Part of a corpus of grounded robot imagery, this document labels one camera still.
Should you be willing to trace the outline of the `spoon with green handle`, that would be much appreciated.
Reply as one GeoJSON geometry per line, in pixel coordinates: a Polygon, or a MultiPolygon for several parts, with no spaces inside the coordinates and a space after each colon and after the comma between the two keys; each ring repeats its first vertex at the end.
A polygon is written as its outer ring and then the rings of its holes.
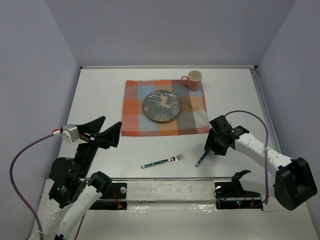
{"type": "Polygon", "coordinates": [[[208,155],[210,151],[206,150],[203,155],[200,157],[200,159],[196,162],[195,167],[197,168],[202,162],[203,160],[206,158],[206,156],[208,155]]]}

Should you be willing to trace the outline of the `orange grey checked cloth napkin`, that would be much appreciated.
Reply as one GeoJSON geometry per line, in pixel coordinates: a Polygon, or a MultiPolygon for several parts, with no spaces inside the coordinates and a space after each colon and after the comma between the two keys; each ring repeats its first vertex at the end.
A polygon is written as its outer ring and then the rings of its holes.
{"type": "Polygon", "coordinates": [[[156,137],[205,134],[209,132],[206,99],[203,87],[189,90],[180,80],[128,80],[125,83],[121,135],[156,137]],[[143,102],[148,94],[166,90],[181,102],[178,116],[169,122],[155,122],[144,113],[143,102]]]}

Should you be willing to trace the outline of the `fork with green handle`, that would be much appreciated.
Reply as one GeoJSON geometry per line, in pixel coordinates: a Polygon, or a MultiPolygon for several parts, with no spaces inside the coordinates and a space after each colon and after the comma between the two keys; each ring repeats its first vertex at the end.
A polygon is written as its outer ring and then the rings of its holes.
{"type": "Polygon", "coordinates": [[[157,166],[157,165],[170,163],[170,162],[177,162],[179,160],[182,160],[183,158],[184,158],[184,154],[180,153],[180,154],[178,154],[176,156],[172,156],[172,157],[167,158],[167,159],[163,159],[163,160],[159,160],[159,161],[155,161],[155,162],[152,162],[152,163],[148,163],[148,164],[142,165],[141,169],[146,169],[146,168],[150,168],[150,167],[154,167],[154,166],[157,166]]]}

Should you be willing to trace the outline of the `grey plate with deer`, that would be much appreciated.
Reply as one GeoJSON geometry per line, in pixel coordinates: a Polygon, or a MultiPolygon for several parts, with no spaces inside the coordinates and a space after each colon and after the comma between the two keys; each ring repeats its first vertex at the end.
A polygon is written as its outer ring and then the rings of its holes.
{"type": "Polygon", "coordinates": [[[174,120],[181,111],[179,97],[168,90],[151,92],[143,101],[143,111],[152,121],[166,123],[174,120]]]}

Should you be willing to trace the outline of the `pink ceramic mug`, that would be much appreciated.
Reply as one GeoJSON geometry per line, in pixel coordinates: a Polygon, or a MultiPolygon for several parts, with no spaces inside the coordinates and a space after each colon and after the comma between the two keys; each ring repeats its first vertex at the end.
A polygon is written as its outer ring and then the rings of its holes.
{"type": "Polygon", "coordinates": [[[191,91],[196,91],[202,83],[202,73],[198,70],[192,70],[188,75],[183,75],[181,77],[182,82],[189,88],[191,91]]]}

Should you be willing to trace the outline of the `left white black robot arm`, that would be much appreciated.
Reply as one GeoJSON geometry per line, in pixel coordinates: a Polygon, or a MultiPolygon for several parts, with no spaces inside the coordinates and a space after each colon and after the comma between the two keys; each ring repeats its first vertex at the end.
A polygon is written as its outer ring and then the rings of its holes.
{"type": "Polygon", "coordinates": [[[105,119],[101,116],[88,123],[67,124],[53,130],[55,138],[78,146],[74,157],[58,157],[53,161],[49,174],[53,185],[31,240],[67,240],[89,208],[110,194],[112,179],[103,172],[93,173],[88,182],[84,180],[98,149],[116,148],[119,144],[122,122],[101,131],[105,119]]]}

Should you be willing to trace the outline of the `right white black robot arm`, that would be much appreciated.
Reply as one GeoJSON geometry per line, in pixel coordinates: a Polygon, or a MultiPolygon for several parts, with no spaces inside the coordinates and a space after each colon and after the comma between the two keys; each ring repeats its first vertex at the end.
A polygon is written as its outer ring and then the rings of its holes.
{"type": "Polygon", "coordinates": [[[225,156],[232,148],[264,167],[265,175],[274,178],[274,196],[285,209],[293,211],[318,193],[310,165],[304,158],[281,154],[246,128],[232,127],[224,115],[211,120],[210,125],[205,151],[225,156]]]}

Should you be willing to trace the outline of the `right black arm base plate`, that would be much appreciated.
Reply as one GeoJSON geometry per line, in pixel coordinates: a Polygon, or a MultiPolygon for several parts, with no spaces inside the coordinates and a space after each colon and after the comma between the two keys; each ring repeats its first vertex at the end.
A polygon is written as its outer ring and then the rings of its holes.
{"type": "Polygon", "coordinates": [[[261,194],[244,190],[242,185],[229,182],[216,182],[213,195],[218,210],[263,209],[261,194]]]}

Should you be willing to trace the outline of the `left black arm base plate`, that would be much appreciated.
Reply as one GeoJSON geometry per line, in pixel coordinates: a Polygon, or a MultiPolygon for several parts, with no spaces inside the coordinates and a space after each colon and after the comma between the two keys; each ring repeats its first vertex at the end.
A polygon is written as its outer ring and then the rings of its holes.
{"type": "Polygon", "coordinates": [[[127,188],[126,182],[113,182],[108,193],[104,193],[90,210],[122,211],[127,209],[127,188]]]}

